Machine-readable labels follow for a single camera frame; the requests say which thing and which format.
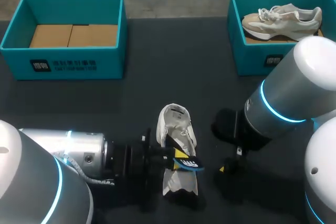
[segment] screw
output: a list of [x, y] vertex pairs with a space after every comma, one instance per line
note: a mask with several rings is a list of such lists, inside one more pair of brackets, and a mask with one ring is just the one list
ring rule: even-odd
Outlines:
[[84, 160], [86, 163], [90, 164], [92, 163], [93, 157], [91, 155], [86, 155]]

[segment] cable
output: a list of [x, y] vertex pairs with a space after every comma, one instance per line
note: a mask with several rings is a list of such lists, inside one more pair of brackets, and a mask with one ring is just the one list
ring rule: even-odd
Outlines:
[[83, 172], [83, 170], [78, 165], [78, 163], [72, 157], [70, 157], [68, 154], [55, 152], [55, 153], [52, 153], [52, 155], [54, 155], [58, 159], [63, 158], [63, 160], [64, 160], [64, 158], [65, 158], [67, 161], [69, 161], [72, 165], [72, 167], [71, 166], [69, 166], [69, 167], [72, 168], [72, 169], [75, 169], [76, 172], [78, 173], [78, 175], [80, 177], [82, 177], [87, 183], [96, 184], [96, 185], [114, 186], [114, 180], [113, 179], [97, 180], [97, 179], [92, 179], [92, 178], [89, 178], [88, 176], [86, 176], [85, 173]]

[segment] beige sneaker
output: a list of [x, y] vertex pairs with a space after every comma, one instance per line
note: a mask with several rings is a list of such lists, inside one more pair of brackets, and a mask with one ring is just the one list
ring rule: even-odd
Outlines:
[[285, 35], [293, 40], [312, 36], [321, 26], [322, 10], [299, 9], [292, 4], [274, 6], [271, 10], [259, 9], [258, 13], [246, 15], [241, 22], [243, 29], [258, 39], [268, 40]]

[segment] shoe sole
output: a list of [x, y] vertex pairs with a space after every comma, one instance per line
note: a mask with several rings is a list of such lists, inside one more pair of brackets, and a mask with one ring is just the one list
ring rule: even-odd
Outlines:
[[306, 37], [314, 35], [314, 34], [295, 33], [295, 32], [292, 32], [292, 31], [288, 31], [288, 32], [285, 32], [285, 33], [262, 34], [262, 33], [257, 33], [256, 31], [251, 31], [249, 29], [246, 29], [245, 27], [243, 27], [243, 29], [245, 31], [247, 31], [249, 34], [251, 34], [252, 36], [254, 36], [258, 39], [262, 39], [262, 40], [269, 40], [269, 39], [272, 39], [274, 36], [283, 35], [283, 36], [286, 36], [288, 38], [291, 38], [292, 40], [300, 41], [300, 40], [302, 40]]

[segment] blue led ring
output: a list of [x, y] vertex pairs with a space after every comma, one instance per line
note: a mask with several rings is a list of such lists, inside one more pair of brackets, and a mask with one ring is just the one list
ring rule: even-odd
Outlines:
[[270, 105], [269, 103], [266, 101], [266, 98], [265, 98], [265, 95], [264, 95], [264, 91], [263, 91], [263, 86], [264, 86], [264, 82], [265, 80], [262, 82], [261, 86], [260, 86], [260, 94], [261, 94], [261, 97], [262, 97], [262, 100], [264, 101], [266, 107], [274, 114], [276, 115], [277, 117], [287, 121], [287, 122], [291, 122], [291, 123], [301, 123], [301, 122], [304, 122], [305, 120], [292, 120], [292, 119], [289, 119], [289, 118], [286, 118], [282, 115], [280, 115], [278, 112], [276, 112]]
[[308, 206], [310, 207], [310, 210], [313, 212], [313, 214], [316, 216], [316, 218], [317, 218], [322, 224], [324, 224], [324, 222], [317, 216], [317, 214], [315, 214], [313, 208], [311, 207], [311, 205], [310, 205], [310, 203], [309, 203], [309, 200], [308, 200], [308, 197], [307, 197], [307, 193], [304, 192], [304, 194], [306, 195], [307, 203], [308, 203]]
[[59, 200], [59, 196], [61, 195], [61, 191], [62, 191], [62, 184], [63, 184], [62, 170], [61, 170], [61, 166], [59, 165], [58, 160], [55, 157], [54, 157], [54, 159], [55, 159], [57, 167], [58, 167], [58, 188], [57, 188], [57, 192], [56, 192], [54, 202], [53, 202], [51, 208], [49, 209], [47, 215], [45, 216], [45, 218], [41, 222], [41, 224], [46, 224], [48, 222], [48, 220], [50, 219], [51, 215], [54, 213], [55, 208], [56, 208], [57, 203], [58, 203], [58, 200]]

